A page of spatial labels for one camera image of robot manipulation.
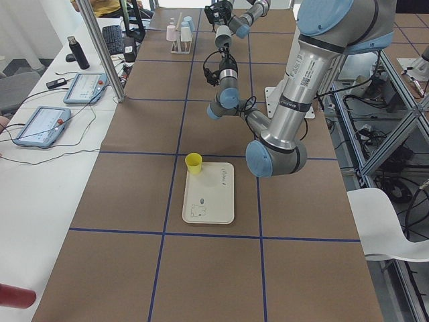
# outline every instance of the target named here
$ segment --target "red can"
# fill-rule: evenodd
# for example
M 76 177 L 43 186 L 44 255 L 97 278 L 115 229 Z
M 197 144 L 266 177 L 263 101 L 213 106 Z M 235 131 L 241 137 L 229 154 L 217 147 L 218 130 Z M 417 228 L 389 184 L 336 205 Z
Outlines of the red can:
M 36 300 L 36 292 L 24 288 L 0 284 L 0 306 L 26 309 Z

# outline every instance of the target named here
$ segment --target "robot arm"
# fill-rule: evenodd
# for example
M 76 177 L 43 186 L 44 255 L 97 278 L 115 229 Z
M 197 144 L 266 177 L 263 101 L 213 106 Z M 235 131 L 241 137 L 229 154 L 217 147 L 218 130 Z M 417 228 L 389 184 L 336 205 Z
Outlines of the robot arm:
M 271 0 L 247 0 L 252 7 L 243 15 L 233 15 L 234 0 L 220 0 L 204 8 L 208 22 L 215 25 L 226 25 L 240 38 L 245 38 L 250 27 L 259 17 L 265 17 L 268 13 Z
M 214 119 L 240 115 L 258 138 L 246 149 L 247 165 L 254 175 L 289 174 L 305 165 L 306 149 L 296 134 L 331 62 L 341 54 L 387 47 L 393 39 L 395 3 L 396 0 L 304 0 L 297 20 L 300 51 L 271 120 L 240 101 L 238 89 L 236 107 L 224 106 L 217 95 L 208 114 Z

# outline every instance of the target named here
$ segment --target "bottle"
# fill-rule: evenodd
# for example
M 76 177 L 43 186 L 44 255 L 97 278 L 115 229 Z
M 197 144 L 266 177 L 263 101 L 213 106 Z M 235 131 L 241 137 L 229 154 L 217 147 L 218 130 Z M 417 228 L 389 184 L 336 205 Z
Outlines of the bottle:
M 67 37 L 67 40 L 68 40 L 68 45 L 72 50 L 73 56 L 76 58 L 76 61 L 79 64 L 80 69 L 89 68 L 88 60 L 86 59 L 85 54 L 83 53 L 82 47 L 80 47 L 80 44 L 76 41 L 76 38 L 74 36 L 70 36 L 70 37 Z

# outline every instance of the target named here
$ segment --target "white tray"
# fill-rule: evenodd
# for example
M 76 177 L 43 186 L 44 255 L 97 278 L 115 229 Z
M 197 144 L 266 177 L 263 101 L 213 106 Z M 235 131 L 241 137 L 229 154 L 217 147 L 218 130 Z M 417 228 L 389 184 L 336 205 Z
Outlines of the white tray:
M 234 166 L 203 162 L 201 172 L 187 172 L 182 218 L 187 223 L 228 224 L 234 220 Z

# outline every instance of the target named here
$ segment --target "white curved object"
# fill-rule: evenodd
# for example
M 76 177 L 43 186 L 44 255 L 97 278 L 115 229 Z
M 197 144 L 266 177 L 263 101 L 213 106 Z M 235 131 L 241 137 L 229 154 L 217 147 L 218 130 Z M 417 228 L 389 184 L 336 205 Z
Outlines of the white curved object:
M 391 201 L 377 188 L 347 193 L 367 260 L 429 262 L 429 240 L 406 239 Z

